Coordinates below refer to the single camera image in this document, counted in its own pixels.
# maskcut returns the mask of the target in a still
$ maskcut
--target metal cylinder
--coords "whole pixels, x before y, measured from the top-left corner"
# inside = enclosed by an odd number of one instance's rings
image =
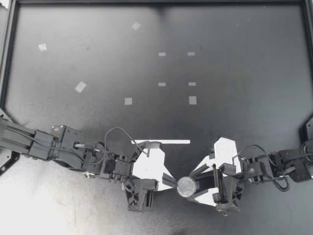
[[[177,192],[182,197],[191,197],[197,191],[197,183],[191,177],[182,177],[178,181]]]

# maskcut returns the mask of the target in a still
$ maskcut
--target wire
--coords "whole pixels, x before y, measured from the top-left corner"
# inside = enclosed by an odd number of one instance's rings
[[[19,132],[19,131],[12,130],[12,129],[10,129],[10,131],[15,132],[15,133],[18,133],[18,134],[20,134],[21,136],[24,136],[24,137],[26,137],[26,138],[28,138],[28,139],[30,139],[30,140],[36,142],[37,144],[39,144],[40,146],[42,146],[42,147],[44,147],[44,148],[53,149],[53,150],[59,150],[59,151],[63,151],[63,152],[69,152],[69,153],[72,153],[72,154],[76,155],[77,157],[79,157],[82,161],[85,160],[85,159],[84,159],[83,157],[81,157],[78,153],[72,152],[71,150],[62,149],[62,148],[50,147],[50,146],[48,146],[48,145],[45,145],[45,144],[41,143],[41,142],[38,141],[37,139],[32,138],[32,137],[29,136],[29,135],[26,135],[26,134],[24,134],[24,133],[21,133],[21,132]]]
[[[111,131],[113,131],[113,130],[120,130],[120,131],[124,132],[124,134],[125,134],[128,138],[130,138],[130,139],[135,143],[135,145],[137,146],[137,148],[139,148],[139,150],[140,150],[141,152],[143,152],[144,154],[146,154],[147,156],[149,156],[148,153],[146,153],[145,151],[143,151],[143,149],[142,149],[142,148],[137,144],[137,142],[128,134],[128,132],[127,132],[126,130],[124,130],[124,129],[121,128],[121,127],[113,127],[113,128],[111,128],[110,130],[108,130],[108,131],[106,132],[106,134],[104,135],[103,157],[102,157],[99,161],[97,161],[97,162],[95,162],[95,163],[90,163],[90,164],[92,164],[92,165],[97,165],[97,164],[102,163],[102,161],[104,160],[105,155],[106,155],[106,153],[107,153],[107,147],[106,147],[107,136],[108,136],[108,134],[109,134]]]
[[[251,147],[257,147],[258,149],[260,149],[264,155],[268,158],[268,161],[273,165],[273,166],[277,166],[273,161],[272,159],[269,157],[268,153],[264,150],[264,148],[262,148],[261,146],[257,145],[257,144],[251,144],[247,147],[245,147],[243,150],[239,151],[239,153],[237,153],[237,155],[235,155],[234,157],[232,157],[232,160],[234,162],[234,159],[236,157],[239,157],[241,159],[244,159],[244,160],[247,160],[247,158],[244,158],[244,157],[241,157],[240,154],[242,154],[243,152],[245,152],[247,149],[251,148]]]
[[[305,145],[305,143],[303,144],[303,152],[304,152],[304,154],[307,154],[307,146]],[[313,161],[310,159],[310,156],[306,156],[305,159],[306,159],[309,163],[313,164]]]
[[[271,176],[269,175],[265,175],[265,177],[269,178],[270,180],[272,180],[274,186],[276,188],[278,188],[279,191],[281,192],[287,192],[289,189],[290,189],[290,185],[289,185],[289,182],[288,182],[288,179],[287,177],[284,177],[284,180],[286,182],[286,186],[285,187],[282,187],[274,178],[272,178]]]

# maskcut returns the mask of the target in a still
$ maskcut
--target bolt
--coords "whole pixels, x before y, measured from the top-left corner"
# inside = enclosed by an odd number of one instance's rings
[[[253,174],[255,172],[255,170],[253,168],[250,168],[248,171],[250,174]]]
[[[93,179],[95,178],[94,174],[91,174],[91,173],[84,173],[84,176],[88,179]]]

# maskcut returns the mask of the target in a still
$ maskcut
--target black metal frame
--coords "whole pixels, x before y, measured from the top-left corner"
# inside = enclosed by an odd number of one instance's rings
[[[312,0],[11,0],[8,9],[8,20],[5,28],[2,53],[0,58],[0,116],[6,119],[12,119],[5,113],[5,97],[6,88],[10,74],[11,57],[14,47],[14,37],[16,33],[16,22],[19,14],[19,7],[25,4],[47,5],[47,4],[299,4],[302,8],[303,22],[307,38],[307,47],[310,58],[310,68],[313,72],[313,3]],[[312,128],[310,122],[313,123],[313,117],[306,121],[306,128]]]

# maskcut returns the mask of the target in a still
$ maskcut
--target black table surface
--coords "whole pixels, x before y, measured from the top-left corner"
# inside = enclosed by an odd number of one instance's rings
[[[5,13],[0,9],[0,25]],[[40,44],[47,50],[40,51]],[[165,164],[176,179],[219,137],[235,140],[238,150],[253,143],[267,151],[298,147],[299,127],[313,110],[298,5],[23,6],[12,58],[6,111],[18,123],[44,131],[65,124],[100,140],[114,126],[135,139],[191,140],[164,145]],[[75,87],[81,81],[86,87],[79,93]],[[197,97],[196,105],[189,105],[189,96]],[[127,97],[132,105],[124,104]],[[125,155],[134,149],[119,132],[110,135],[108,145]],[[17,212],[32,216],[20,215],[15,223],[32,234],[47,233],[47,216],[54,221],[48,234],[307,235],[313,230],[311,182],[291,184],[287,193],[272,184],[248,186],[241,212],[229,217],[188,203],[175,190],[156,193],[153,213],[129,212],[120,185],[25,158],[0,178],[0,186],[2,208],[14,211],[8,202],[24,195]],[[8,231],[18,230],[9,226],[10,219],[0,215]],[[34,220],[43,225],[35,228]]]

